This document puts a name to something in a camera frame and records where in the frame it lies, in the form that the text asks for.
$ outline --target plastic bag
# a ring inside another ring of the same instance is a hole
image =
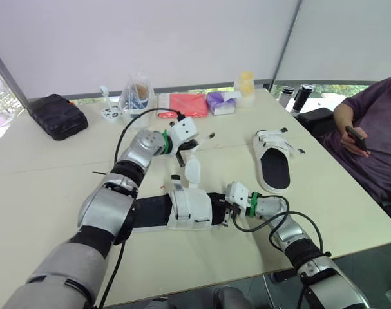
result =
[[[119,97],[118,107],[122,111],[123,119],[129,122],[142,112],[154,108],[156,99],[149,79],[139,73],[134,77],[129,77],[128,83]],[[151,116],[151,113],[145,114],[136,120],[132,127],[148,127],[151,124]]]
[[[208,106],[203,93],[161,93],[158,96],[159,108],[171,108],[187,117],[202,118],[208,115]],[[176,118],[173,111],[159,111],[160,118]]]

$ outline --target smartphone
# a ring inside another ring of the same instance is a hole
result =
[[[346,126],[345,131],[348,133],[348,135],[351,135],[351,137],[356,141],[357,147],[367,152],[365,139],[356,130],[354,130],[353,127]]]

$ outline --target small bottle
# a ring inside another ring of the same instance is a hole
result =
[[[234,90],[241,92],[241,97],[236,99],[236,107],[250,108],[255,100],[254,73],[244,71],[234,83]]]
[[[292,98],[294,90],[294,88],[288,86],[284,86],[281,90],[280,96],[278,97],[278,103],[280,103],[283,108],[287,107],[288,102],[290,102],[290,99]]]
[[[314,91],[314,86],[312,85],[301,85],[300,90],[297,91],[295,103],[292,107],[291,114],[294,116],[299,114],[307,99],[310,97],[311,93]]]

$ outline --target black insole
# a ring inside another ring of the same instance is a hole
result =
[[[268,149],[261,158],[264,181],[275,189],[285,189],[290,185],[288,160],[275,148]]]
[[[212,225],[224,222],[226,208],[229,204],[225,202],[225,195],[219,193],[208,193],[213,208]],[[140,198],[139,210],[135,217],[133,227],[162,227],[167,225],[169,214],[171,214],[172,201],[168,194]]]

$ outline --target person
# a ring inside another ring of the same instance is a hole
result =
[[[337,130],[321,139],[329,153],[376,202],[391,201],[391,77],[346,98],[334,110]],[[368,151],[345,131],[353,127]]]

